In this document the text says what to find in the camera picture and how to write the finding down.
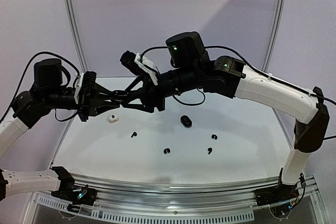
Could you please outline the white earbud charging case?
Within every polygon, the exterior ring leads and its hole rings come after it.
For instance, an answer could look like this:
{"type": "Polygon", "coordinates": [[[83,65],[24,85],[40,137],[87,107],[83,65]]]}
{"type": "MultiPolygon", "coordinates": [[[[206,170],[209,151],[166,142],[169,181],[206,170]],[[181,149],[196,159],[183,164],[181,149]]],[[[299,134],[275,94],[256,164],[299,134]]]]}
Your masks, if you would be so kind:
{"type": "Polygon", "coordinates": [[[109,115],[107,120],[109,123],[117,122],[119,120],[119,115],[118,114],[109,115]]]}

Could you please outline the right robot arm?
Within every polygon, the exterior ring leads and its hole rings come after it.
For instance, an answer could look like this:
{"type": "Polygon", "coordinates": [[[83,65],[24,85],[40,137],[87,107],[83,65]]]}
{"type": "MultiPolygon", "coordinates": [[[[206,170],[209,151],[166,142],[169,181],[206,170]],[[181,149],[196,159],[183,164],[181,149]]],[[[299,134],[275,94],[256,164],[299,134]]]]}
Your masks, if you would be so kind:
{"type": "Polygon", "coordinates": [[[126,88],[125,108],[152,113],[165,109],[165,99],[193,89],[227,98],[258,102],[295,118],[294,146],[271,190],[276,201],[291,194],[311,153],[324,140],[330,116],[319,88],[307,90],[253,67],[239,53],[210,60],[198,32],[184,32],[166,40],[173,69],[159,73],[144,53],[126,51],[121,63],[136,79],[126,88]]]}

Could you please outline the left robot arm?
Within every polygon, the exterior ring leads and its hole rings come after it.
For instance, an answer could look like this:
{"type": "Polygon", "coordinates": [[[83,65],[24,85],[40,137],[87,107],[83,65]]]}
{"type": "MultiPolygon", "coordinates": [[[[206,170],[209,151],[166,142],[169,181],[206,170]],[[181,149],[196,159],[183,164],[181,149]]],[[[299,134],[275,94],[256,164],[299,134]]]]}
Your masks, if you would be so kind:
{"type": "MultiPolygon", "coordinates": [[[[113,93],[96,83],[95,72],[78,75],[74,87],[63,83],[63,76],[70,79],[59,59],[35,63],[32,87],[14,97],[1,119],[1,154],[53,109],[74,110],[85,122],[91,116],[119,108],[113,93]]],[[[97,197],[97,191],[88,185],[76,186],[75,179],[62,166],[33,172],[1,170],[1,199],[36,191],[50,191],[52,196],[74,205],[92,206],[97,197]]]]}

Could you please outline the glossy black charging case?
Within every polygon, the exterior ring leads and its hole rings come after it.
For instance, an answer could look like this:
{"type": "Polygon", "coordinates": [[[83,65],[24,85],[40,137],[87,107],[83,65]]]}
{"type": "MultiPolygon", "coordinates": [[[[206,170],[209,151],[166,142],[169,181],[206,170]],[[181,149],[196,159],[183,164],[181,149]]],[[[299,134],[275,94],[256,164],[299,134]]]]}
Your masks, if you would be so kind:
{"type": "Polygon", "coordinates": [[[111,93],[111,98],[114,100],[125,100],[129,96],[128,91],[124,90],[114,90],[111,93]]]}

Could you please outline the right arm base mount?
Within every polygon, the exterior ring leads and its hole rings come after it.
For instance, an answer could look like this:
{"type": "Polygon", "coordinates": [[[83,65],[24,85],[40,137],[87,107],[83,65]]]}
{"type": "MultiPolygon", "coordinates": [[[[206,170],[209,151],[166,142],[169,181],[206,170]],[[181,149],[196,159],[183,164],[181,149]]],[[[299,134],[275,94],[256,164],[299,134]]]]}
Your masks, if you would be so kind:
{"type": "Polygon", "coordinates": [[[257,206],[287,201],[299,195],[296,185],[276,185],[255,190],[257,206]]]}

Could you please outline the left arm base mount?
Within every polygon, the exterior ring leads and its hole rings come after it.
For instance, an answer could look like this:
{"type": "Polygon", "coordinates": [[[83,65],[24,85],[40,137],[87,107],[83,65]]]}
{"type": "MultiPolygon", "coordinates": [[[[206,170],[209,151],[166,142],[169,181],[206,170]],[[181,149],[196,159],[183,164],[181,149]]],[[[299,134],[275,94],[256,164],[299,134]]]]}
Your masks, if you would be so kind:
{"type": "Polygon", "coordinates": [[[53,197],[70,201],[73,205],[88,205],[93,206],[98,191],[94,188],[85,186],[76,186],[71,183],[61,184],[57,191],[52,191],[53,197]]]}

